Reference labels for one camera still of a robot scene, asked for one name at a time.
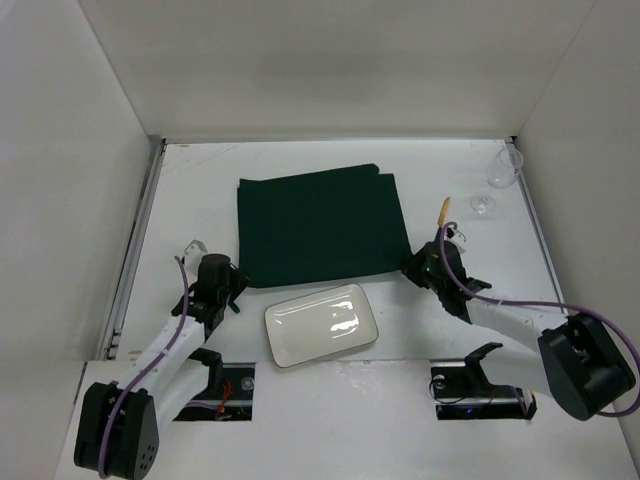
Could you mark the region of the white rectangular plate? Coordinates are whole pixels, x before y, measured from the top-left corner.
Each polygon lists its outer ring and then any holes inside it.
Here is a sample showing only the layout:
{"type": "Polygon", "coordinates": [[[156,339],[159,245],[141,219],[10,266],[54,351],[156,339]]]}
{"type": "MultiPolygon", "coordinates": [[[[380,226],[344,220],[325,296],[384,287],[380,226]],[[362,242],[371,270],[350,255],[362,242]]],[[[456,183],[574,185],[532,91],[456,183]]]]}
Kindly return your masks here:
{"type": "Polygon", "coordinates": [[[357,284],[273,305],[264,319],[272,356],[280,368],[350,352],[379,338],[370,302],[357,284]]]}

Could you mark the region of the dark green cloth napkin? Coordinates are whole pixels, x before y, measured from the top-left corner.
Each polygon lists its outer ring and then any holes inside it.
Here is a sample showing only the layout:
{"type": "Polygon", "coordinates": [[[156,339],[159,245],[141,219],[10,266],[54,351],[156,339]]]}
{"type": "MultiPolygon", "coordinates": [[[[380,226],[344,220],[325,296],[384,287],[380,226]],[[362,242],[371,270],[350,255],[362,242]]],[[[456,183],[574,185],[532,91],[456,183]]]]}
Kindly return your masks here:
{"type": "Polygon", "coordinates": [[[242,179],[237,213],[256,289],[389,273],[412,255],[395,177],[375,164],[242,179]]]}

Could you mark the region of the clear wine glass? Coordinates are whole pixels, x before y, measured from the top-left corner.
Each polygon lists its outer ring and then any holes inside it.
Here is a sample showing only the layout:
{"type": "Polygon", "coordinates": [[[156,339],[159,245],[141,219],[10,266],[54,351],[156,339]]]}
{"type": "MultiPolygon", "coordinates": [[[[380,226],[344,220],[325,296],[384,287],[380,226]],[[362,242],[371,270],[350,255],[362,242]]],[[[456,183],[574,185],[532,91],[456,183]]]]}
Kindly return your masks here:
{"type": "Polygon", "coordinates": [[[522,153],[514,146],[502,148],[485,169],[487,187],[472,197],[471,208],[479,215],[489,216],[495,209],[493,190],[502,190],[517,182],[524,166],[522,153]]]}

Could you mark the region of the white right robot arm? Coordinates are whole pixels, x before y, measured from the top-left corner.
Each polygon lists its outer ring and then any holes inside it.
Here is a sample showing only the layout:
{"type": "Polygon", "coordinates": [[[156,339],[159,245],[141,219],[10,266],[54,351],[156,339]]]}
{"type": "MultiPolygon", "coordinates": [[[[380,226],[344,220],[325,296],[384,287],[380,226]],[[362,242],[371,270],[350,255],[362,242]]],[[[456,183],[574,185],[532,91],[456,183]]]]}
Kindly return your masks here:
{"type": "Polygon", "coordinates": [[[553,398],[571,417],[606,415],[608,405],[636,385],[634,370],[612,339],[620,330],[597,313],[554,302],[486,296],[490,284],[467,276],[458,247],[442,234],[401,267],[418,287],[434,292],[463,322],[499,332],[527,349],[502,356],[488,343],[467,359],[483,379],[525,387],[553,398]]]}

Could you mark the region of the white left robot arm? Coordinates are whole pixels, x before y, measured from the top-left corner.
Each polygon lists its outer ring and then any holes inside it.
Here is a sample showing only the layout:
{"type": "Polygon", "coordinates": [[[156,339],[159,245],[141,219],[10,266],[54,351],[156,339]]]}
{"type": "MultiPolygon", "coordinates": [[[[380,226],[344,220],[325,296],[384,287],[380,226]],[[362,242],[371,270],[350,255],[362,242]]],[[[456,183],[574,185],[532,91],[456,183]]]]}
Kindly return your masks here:
{"type": "Polygon", "coordinates": [[[189,420],[239,418],[227,404],[243,395],[241,381],[205,343],[248,279],[224,254],[205,254],[152,344],[126,373],[93,383],[81,405],[73,462],[100,478],[143,479],[151,471],[162,431],[180,415],[189,420]]]}

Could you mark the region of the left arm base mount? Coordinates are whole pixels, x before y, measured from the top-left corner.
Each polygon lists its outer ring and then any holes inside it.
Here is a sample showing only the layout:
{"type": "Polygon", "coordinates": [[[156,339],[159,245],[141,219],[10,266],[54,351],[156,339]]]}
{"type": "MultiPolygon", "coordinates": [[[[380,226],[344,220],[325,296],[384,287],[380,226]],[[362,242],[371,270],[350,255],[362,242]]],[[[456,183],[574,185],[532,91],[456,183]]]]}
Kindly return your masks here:
{"type": "Polygon", "coordinates": [[[224,362],[218,352],[198,349],[189,357],[209,369],[206,388],[176,416],[177,422],[251,421],[255,391],[254,363],[224,362]]]}

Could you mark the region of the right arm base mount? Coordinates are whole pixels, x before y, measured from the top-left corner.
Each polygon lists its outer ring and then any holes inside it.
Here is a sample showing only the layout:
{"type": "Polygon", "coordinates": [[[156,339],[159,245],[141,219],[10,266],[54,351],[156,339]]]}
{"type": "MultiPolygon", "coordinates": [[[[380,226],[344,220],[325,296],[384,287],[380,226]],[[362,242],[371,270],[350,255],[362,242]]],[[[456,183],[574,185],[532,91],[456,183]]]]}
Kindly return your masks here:
{"type": "Polygon", "coordinates": [[[428,390],[439,421],[533,419],[535,395],[512,385],[492,384],[481,367],[488,354],[502,347],[490,342],[463,359],[431,363],[428,390]]]}

